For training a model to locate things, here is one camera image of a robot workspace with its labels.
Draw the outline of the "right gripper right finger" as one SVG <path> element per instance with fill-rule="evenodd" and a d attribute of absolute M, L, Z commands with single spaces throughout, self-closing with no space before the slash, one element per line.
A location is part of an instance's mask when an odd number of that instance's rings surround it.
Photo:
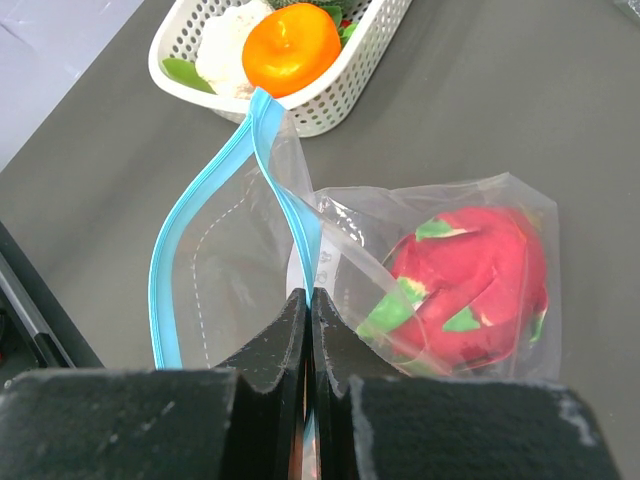
<path fill-rule="evenodd" d="M 412 378 L 311 306 L 317 470 L 323 479 L 616 479 L 588 406 L 544 381 Z"/>

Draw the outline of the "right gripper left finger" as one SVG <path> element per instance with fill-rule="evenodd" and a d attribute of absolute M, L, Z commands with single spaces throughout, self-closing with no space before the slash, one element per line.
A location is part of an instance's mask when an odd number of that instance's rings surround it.
<path fill-rule="evenodd" d="M 1 395 L 5 479 L 297 479 L 305 293 L 206 370 L 47 369 Z"/>

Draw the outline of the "red fake dragon fruit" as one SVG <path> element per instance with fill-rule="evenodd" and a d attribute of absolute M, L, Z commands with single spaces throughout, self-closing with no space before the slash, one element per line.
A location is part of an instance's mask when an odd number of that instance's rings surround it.
<path fill-rule="evenodd" d="M 450 369 L 509 357 L 522 336 L 540 339 L 549 295 L 542 241 L 513 207 L 442 212 L 399 243 L 387 293 L 360 324 L 406 359 L 426 353 Z"/>

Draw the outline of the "clear blue zip bag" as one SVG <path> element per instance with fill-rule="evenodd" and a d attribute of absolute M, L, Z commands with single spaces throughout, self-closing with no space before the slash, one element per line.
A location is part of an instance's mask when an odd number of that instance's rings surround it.
<path fill-rule="evenodd" d="M 396 355 L 386 334 L 357 332 L 398 290 L 391 275 L 403 239 L 435 215 L 464 207 L 513 207 L 542 241 L 549 306 L 540 339 L 522 336 L 504 360 L 450 369 L 426 353 Z M 148 277 L 154 363 L 210 368 L 267 328 L 268 314 L 300 289 L 311 310 L 325 290 L 344 324 L 409 377 L 551 379 L 561 361 L 559 222 L 556 204 L 516 177 L 388 190 L 314 191 L 292 117 L 257 90 L 238 129 L 167 215 Z"/>

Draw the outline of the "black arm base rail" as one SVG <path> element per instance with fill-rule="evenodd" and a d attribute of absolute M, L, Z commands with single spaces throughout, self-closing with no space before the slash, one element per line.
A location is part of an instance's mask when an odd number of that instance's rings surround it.
<path fill-rule="evenodd" d="M 37 369 L 102 368 L 45 280 L 1 228 L 1 389 Z"/>

